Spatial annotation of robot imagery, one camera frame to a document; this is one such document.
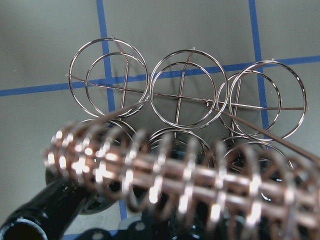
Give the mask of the dark wine bottle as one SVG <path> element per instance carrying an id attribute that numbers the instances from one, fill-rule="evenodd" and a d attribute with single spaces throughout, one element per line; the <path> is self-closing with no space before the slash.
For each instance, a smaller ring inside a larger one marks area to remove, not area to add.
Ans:
<path id="1" fill-rule="evenodd" d="M 16 209 L 0 227 L 2 240 L 60 240 L 77 215 L 92 215 L 115 200 L 45 171 L 46 187 Z"/>
<path id="2" fill-rule="evenodd" d="M 145 211 L 154 219 L 157 240 L 221 240 L 221 221 L 209 222 L 209 203 L 196 196 L 198 141 L 190 138 L 180 160 L 172 157 L 171 134 L 165 134 L 155 151 L 146 143 L 141 154 L 152 163 Z"/>

